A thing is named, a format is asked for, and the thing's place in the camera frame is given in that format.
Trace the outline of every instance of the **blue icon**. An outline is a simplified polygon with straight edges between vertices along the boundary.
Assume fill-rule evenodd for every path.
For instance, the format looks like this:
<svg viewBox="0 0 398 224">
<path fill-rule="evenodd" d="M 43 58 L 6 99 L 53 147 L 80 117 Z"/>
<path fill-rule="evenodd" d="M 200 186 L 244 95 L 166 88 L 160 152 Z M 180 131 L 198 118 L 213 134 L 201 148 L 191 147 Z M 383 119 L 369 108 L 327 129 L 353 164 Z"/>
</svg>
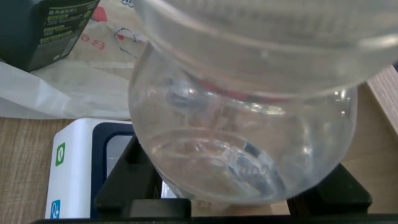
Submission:
<svg viewBox="0 0 398 224">
<path fill-rule="evenodd" d="M 51 203 L 51 219 L 60 218 L 61 200 L 55 200 Z"/>
</svg>

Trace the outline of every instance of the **bottle bottom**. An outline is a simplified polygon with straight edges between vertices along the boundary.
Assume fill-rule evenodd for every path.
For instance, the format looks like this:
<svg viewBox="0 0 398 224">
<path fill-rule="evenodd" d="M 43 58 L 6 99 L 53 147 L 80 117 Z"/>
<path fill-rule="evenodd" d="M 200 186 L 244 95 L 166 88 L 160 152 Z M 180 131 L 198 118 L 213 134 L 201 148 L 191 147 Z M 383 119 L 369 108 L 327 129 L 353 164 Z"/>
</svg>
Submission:
<svg viewBox="0 0 398 224">
<path fill-rule="evenodd" d="M 180 197 L 229 203 L 244 203 L 246 198 L 260 203 L 285 196 L 274 160 L 231 133 L 178 129 L 153 136 L 143 145 Z"/>
</svg>

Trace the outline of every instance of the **wooden table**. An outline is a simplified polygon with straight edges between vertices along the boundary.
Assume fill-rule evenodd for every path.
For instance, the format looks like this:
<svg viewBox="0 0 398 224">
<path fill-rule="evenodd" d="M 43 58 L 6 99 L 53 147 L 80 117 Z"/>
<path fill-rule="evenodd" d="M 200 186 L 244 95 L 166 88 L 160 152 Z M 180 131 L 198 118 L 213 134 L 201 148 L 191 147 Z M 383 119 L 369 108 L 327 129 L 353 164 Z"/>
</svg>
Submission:
<svg viewBox="0 0 398 224">
<path fill-rule="evenodd" d="M 0 118 L 0 223 L 30 223 L 44 217 L 52 139 L 70 122 Z M 398 212 L 396 136 L 369 87 L 359 88 L 356 134 L 343 164 L 373 196 L 371 213 Z M 288 212 L 285 202 L 230 211 Z"/>
</svg>

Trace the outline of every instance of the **white plastic bag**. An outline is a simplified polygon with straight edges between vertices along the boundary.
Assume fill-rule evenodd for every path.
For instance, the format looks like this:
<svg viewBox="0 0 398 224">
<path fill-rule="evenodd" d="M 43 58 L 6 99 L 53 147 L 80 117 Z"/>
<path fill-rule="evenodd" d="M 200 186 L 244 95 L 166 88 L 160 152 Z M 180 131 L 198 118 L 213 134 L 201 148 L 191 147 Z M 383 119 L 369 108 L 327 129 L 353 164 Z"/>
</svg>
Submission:
<svg viewBox="0 0 398 224">
<path fill-rule="evenodd" d="M 133 6 L 102 0 L 64 60 L 32 73 L 0 62 L 0 116 L 129 119 L 129 79 L 145 42 Z"/>
</svg>

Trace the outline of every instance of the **plastic bottle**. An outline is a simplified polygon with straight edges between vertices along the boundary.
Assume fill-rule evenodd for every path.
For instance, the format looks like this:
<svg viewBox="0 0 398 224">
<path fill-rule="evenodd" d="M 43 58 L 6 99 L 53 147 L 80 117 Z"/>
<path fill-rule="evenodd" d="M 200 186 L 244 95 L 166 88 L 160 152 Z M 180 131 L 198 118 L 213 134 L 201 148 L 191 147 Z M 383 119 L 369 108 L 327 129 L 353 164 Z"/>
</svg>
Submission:
<svg viewBox="0 0 398 224">
<path fill-rule="evenodd" d="M 244 95 L 197 80 L 148 44 L 129 103 L 141 145 L 177 196 L 261 204 L 314 186 L 342 160 L 357 92 Z"/>
<path fill-rule="evenodd" d="M 137 0 L 151 44 L 129 106 L 180 197 L 272 203 L 351 143 L 358 83 L 398 57 L 393 0 Z"/>
</svg>

